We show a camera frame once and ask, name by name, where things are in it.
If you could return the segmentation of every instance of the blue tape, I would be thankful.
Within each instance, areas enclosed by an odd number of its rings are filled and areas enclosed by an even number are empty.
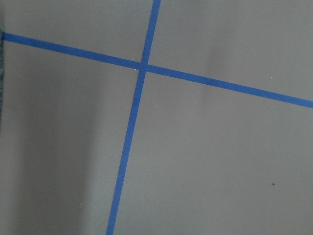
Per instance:
[[[149,22],[149,25],[155,24],[156,23],[156,9],[153,8],[152,10],[152,20]],[[78,49],[74,47],[68,47],[60,44],[55,44],[55,43],[49,43],[37,39],[32,39],[32,38],[27,38],[11,33],[3,33],[3,39],[5,41],[13,42],[13,43],[18,43],[18,44],[23,44],[31,47],[38,47],[42,49],[47,49],[55,52],[60,52],[63,54],[68,54],[68,55],[73,55],[73,56],[78,56],[90,60],[96,60],[100,62],[105,62],[109,64],[114,64],[114,65],[120,65],[124,66],[127,68],[131,69],[138,69],[138,70],[146,70],[151,73],[156,73],[160,75],[165,75],[169,77],[174,77],[182,80],[187,80],[187,81],[192,81],[192,82],[197,82],[201,84],[206,84],[209,86],[214,86],[214,87],[219,87],[227,90],[232,90],[236,92],[242,92],[246,94],[251,94],[251,95],[256,95],[268,99],[274,99],[274,100],[279,100],[285,103],[290,103],[290,104],[295,104],[295,105],[300,105],[308,108],[313,108],[313,101],[307,100],[307,99],[301,99],[289,95],[284,95],[284,94],[279,94],[275,92],[269,92],[253,87],[247,87],[235,83],[230,83],[230,82],[225,82],[225,81],[220,81],[217,79],[209,78],[209,77],[203,77],[195,74],[190,74],[186,72],[180,72],[176,70],[170,70],[154,65],[148,65],[149,61],[149,56],[150,56],[150,51],[151,47],[149,45],[152,43],[152,38],[154,36],[154,30],[151,30],[152,27],[149,26],[148,32],[147,32],[147,40],[145,42],[144,46],[144,53],[142,54],[142,63],[136,62],[136,61],[131,61],[131,60],[126,60],[110,55],[105,55],[105,54],[100,54],[88,50],[83,50],[83,49]]]
[[[147,72],[152,72],[160,75],[165,75],[168,77],[174,77],[174,78],[179,78],[182,80],[186,81],[191,81],[191,82],[197,82],[213,87],[219,87],[231,91],[236,91],[236,92],[242,92],[245,94],[251,94],[251,95],[256,95],[268,99],[274,99],[274,100],[279,100],[282,102],[290,103],[290,104],[296,104],[308,108],[313,108],[313,101],[307,100],[307,99],[301,99],[285,94],[279,94],[275,92],[268,92],[264,91],[261,89],[253,88],[253,87],[247,87],[235,83],[230,83],[230,82],[225,82],[225,81],[220,81],[217,79],[209,78],[209,77],[203,77],[199,75],[194,75],[190,73],[185,73],[185,72],[180,72],[176,70],[170,70],[158,66],[153,66],[153,65],[148,65],[146,68]]]
[[[114,228],[115,228],[117,211],[118,211],[122,188],[124,184],[127,162],[128,162],[128,157],[129,157],[129,153],[131,150],[132,139],[133,139],[135,124],[136,124],[137,114],[139,110],[141,94],[143,90],[143,84],[144,84],[144,80],[146,76],[146,68],[149,62],[149,57],[150,57],[153,37],[154,37],[155,29],[156,29],[157,16],[158,16],[160,4],[161,4],[161,0],[153,1],[152,10],[151,10],[150,19],[149,19],[149,25],[147,29],[146,40],[145,40],[142,57],[141,57],[141,70],[138,73],[138,78],[137,78],[137,83],[136,83],[136,88],[135,88],[135,93],[134,93],[134,98],[133,98],[133,104],[132,104],[131,113],[130,113],[128,126],[126,130],[126,136],[125,136],[121,161],[120,161],[120,165],[118,169],[106,235],[113,235]]]
[[[121,59],[118,57],[110,56],[110,55],[104,55],[101,53],[96,53],[88,50],[82,50],[74,47],[68,47],[60,44],[55,43],[49,43],[37,39],[27,38],[11,33],[4,33],[4,40],[8,42],[23,44],[31,47],[38,47],[41,49],[51,50],[60,52],[67,55],[74,55],[90,60],[96,60],[100,62],[105,62],[113,65],[120,65],[124,67],[128,67],[131,69],[140,69],[140,63],[136,61]]]

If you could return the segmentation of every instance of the blue painter's tape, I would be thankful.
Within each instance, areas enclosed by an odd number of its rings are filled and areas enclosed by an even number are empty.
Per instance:
[[[282,102],[290,103],[290,104],[296,104],[308,108],[313,108],[313,101],[307,100],[307,99],[301,99],[285,94],[279,94],[275,92],[269,92],[253,87],[247,87],[235,83],[230,83],[230,82],[225,82],[225,81],[220,81],[217,79],[209,78],[209,77],[203,77],[203,76],[198,76],[190,73],[185,73],[185,72],[180,72],[176,70],[170,70],[170,69],[165,69],[162,67],[157,67],[153,65],[148,65],[147,66],[147,72],[152,72],[152,73],[157,73],[160,75],[165,75],[169,77],[174,77],[174,78],[179,78],[182,80],[186,81],[191,81],[191,82],[197,82],[201,84],[206,84],[209,86],[213,87],[219,87],[231,91],[236,91],[236,92],[242,92],[246,94],[251,94],[251,95],[256,95],[268,99],[274,99],[274,100],[279,100]]]
[[[137,119],[141,94],[142,94],[144,80],[146,76],[146,67],[149,61],[149,56],[150,56],[153,37],[154,37],[155,29],[156,29],[157,16],[158,16],[160,4],[161,4],[161,0],[153,1],[152,10],[151,10],[150,19],[149,19],[149,25],[148,25],[147,34],[146,34],[146,40],[145,40],[142,57],[141,57],[141,70],[138,73],[137,84],[135,88],[131,113],[130,113],[130,117],[128,121],[128,126],[127,126],[127,131],[126,131],[126,136],[125,136],[125,141],[124,141],[124,146],[123,146],[123,151],[122,151],[122,156],[121,156],[121,162],[120,162],[119,169],[118,169],[106,235],[113,235],[114,228],[115,228],[117,211],[118,211],[121,193],[123,189],[127,162],[128,162],[128,157],[129,157],[129,153],[131,150],[135,123]]]
[[[31,47],[38,47],[46,50],[51,50],[55,52],[60,52],[67,55],[74,55],[86,59],[96,60],[100,62],[105,62],[113,65],[120,65],[128,67],[131,69],[140,69],[140,63],[136,61],[121,59],[118,57],[104,55],[101,53],[96,53],[88,50],[78,49],[74,47],[68,47],[56,43],[49,43],[37,39],[27,38],[11,33],[4,33],[4,40],[8,42],[23,44]]]

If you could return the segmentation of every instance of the gray floor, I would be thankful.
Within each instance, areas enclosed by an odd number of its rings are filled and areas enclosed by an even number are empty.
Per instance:
[[[0,0],[5,32],[140,61],[151,0]],[[162,0],[149,64],[313,100],[313,2]],[[138,71],[5,42],[0,234],[105,234]],[[313,109],[147,73],[115,235],[310,235]]]

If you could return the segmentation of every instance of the floor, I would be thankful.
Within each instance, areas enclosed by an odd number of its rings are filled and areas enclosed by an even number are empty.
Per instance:
[[[0,0],[0,234],[312,234],[312,11]]]

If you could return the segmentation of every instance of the gray surface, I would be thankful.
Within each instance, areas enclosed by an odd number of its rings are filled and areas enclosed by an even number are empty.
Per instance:
[[[151,0],[1,0],[4,29],[140,61]]]
[[[313,1],[163,0],[150,64],[313,99]]]
[[[115,234],[311,234],[312,115],[148,74]]]
[[[0,25],[139,61],[151,3],[0,0]],[[162,0],[149,63],[313,100],[312,10]],[[105,234],[136,76],[5,42],[0,234]],[[311,234],[312,112],[148,73],[114,234]]]
[[[105,234],[137,72],[4,50],[0,234]]]

